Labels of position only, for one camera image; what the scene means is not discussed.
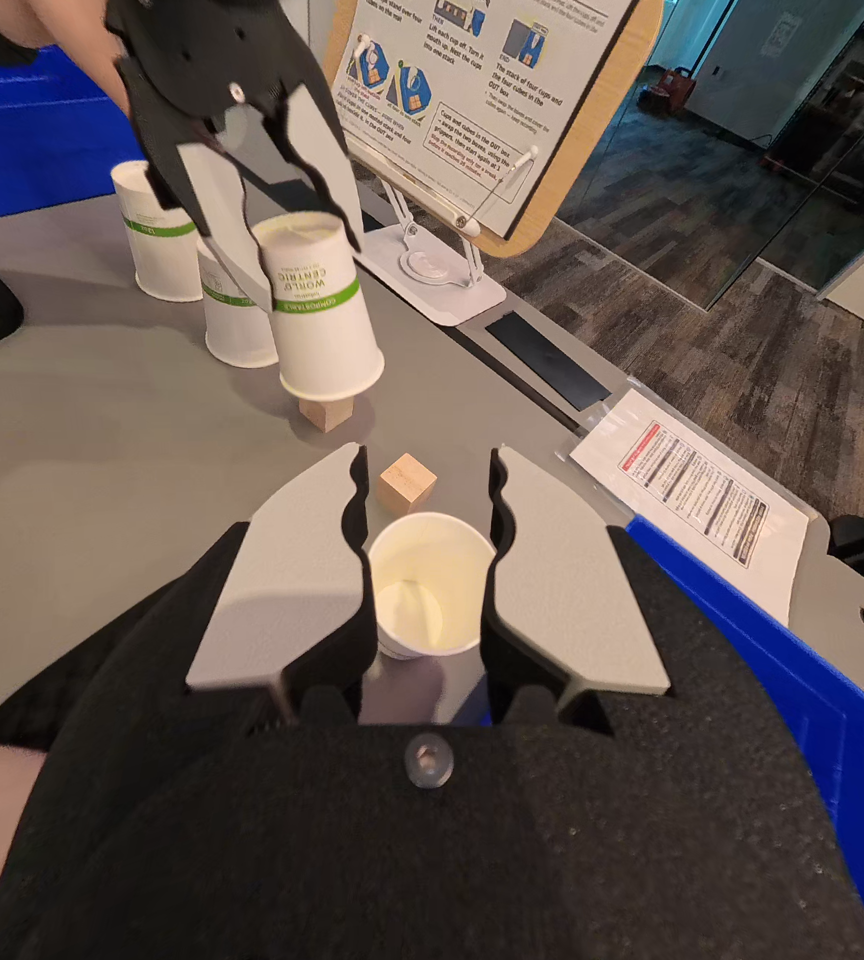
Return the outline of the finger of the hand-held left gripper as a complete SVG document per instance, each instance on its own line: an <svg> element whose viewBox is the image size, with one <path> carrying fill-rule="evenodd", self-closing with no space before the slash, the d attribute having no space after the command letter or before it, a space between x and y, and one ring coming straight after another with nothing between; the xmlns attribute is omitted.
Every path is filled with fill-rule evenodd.
<svg viewBox="0 0 864 960"><path fill-rule="evenodd" d="M282 159L299 169L322 211L337 217L355 253L363 248L361 201L329 87L306 79L283 93L266 117L266 133Z"/></svg>
<svg viewBox="0 0 864 960"><path fill-rule="evenodd" d="M177 147L200 209L200 238L245 297L273 313L273 293L246 215L243 180L234 163L201 143Z"/></svg>

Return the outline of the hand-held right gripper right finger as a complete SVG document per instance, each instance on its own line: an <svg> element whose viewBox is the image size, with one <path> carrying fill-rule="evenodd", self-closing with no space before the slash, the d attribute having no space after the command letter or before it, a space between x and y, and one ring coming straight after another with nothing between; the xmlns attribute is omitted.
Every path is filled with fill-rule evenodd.
<svg viewBox="0 0 864 960"><path fill-rule="evenodd" d="M526 688L580 718L602 692L665 696L671 679L619 556L625 532L511 447L490 453L488 496L495 556L481 660L491 722Z"/></svg>

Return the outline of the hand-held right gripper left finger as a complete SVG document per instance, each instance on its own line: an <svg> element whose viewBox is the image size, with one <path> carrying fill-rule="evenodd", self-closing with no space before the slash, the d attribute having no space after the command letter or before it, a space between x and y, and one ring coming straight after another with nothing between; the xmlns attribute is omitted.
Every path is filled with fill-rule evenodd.
<svg viewBox="0 0 864 960"><path fill-rule="evenodd" d="M196 692L261 689L286 714L338 690L353 715L378 654L368 450L348 442L281 486L245 534L186 674Z"/></svg>

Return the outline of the white paper cup stack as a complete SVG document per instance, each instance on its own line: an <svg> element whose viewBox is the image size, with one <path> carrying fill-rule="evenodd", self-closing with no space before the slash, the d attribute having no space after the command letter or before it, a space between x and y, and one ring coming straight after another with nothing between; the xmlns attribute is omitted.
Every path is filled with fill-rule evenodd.
<svg viewBox="0 0 864 960"><path fill-rule="evenodd" d="M367 550L380 652L398 661L479 646L496 549L468 523L421 511L387 526Z"/></svg>

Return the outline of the wooden cube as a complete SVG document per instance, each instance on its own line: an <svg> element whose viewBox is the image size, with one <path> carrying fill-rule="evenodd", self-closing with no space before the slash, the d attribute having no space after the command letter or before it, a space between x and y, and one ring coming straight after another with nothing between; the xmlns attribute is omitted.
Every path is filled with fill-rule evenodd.
<svg viewBox="0 0 864 960"><path fill-rule="evenodd" d="M426 504L437 479L416 457L404 453L379 474L375 496L389 514L399 519Z"/></svg>
<svg viewBox="0 0 864 960"><path fill-rule="evenodd" d="M298 400L298 411L318 431L328 434L348 421L354 414L355 397L318 401L307 398Z"/></svg>

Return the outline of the blue plastic bin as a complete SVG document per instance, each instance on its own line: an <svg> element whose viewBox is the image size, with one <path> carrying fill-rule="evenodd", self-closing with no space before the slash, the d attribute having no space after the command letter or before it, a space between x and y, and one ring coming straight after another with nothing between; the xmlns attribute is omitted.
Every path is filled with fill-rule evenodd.
<svg viewBox="0 0 864 960"><path fill-rule="evenodd" d="M61 49L0 68L0 217L113 193L143 160L129 120Z"/></svg>
<svg viewBox="0 0 864 960"><path fill-rule="evenodd" d="M644 517L626 532L730 641L771 697L864 905L864 690Z"/></svg>

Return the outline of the person's left hand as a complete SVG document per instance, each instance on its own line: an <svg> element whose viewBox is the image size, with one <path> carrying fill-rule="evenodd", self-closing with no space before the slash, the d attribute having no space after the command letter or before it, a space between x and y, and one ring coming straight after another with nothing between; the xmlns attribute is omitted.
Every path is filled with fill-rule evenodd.
<svg viewBox="0 0 864 960"><path fill-rule="evenodd" d="M117 70L121 40L106 26L106 1L30 1L51 40L122 111L131 117L128 93Z"/></svg>

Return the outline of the laminated paper sheet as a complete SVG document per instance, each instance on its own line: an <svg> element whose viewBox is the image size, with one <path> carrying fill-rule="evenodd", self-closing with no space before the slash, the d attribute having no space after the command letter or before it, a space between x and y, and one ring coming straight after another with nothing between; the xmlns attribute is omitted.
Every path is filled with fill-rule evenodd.
<svg viewBox="0 0 864 960"><path fill-rule="evenodd" d="M789 628L818 512L635 378L586 414L558 459Z"/></svg>

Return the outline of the black rectangular desk plate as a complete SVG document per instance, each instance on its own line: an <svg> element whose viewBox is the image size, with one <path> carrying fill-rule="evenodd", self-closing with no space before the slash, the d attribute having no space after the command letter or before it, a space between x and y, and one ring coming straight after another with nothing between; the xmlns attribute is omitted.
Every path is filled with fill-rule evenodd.
<svg viewBox="0 0 864 960"><path fill-rule="evenodd" d="M611 395L606 386L519 313L510 311L485 330L575 410L589 409Z"/></svg>

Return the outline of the red floor object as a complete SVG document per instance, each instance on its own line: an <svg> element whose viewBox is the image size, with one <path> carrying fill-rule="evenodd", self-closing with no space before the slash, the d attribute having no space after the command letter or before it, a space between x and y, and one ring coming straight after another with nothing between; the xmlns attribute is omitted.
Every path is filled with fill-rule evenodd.
<svg viewBox="0 0 864 960"><path fill-rule="evenodd" d="M686 109L695 87L693 69L685 66L664 69L653 83L641 88L636 105L648 114L681 114Z"/></svg>

